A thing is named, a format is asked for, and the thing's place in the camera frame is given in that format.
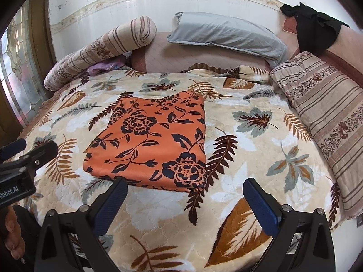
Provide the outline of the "person's left hand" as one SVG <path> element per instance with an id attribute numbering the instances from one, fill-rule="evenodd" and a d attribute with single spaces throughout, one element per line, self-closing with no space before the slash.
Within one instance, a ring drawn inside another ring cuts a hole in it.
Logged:
<path id="1" fill-rule="evenodd" d="M 21 228 L 17 221 L 17 215 L 12 206 L 7 207 L 7 214 L 4 219 L 7 235 L 4 244 L 11 256 L 15 260 L 23 258 L 25 252 L 25 242 L 21 235 Z"/>

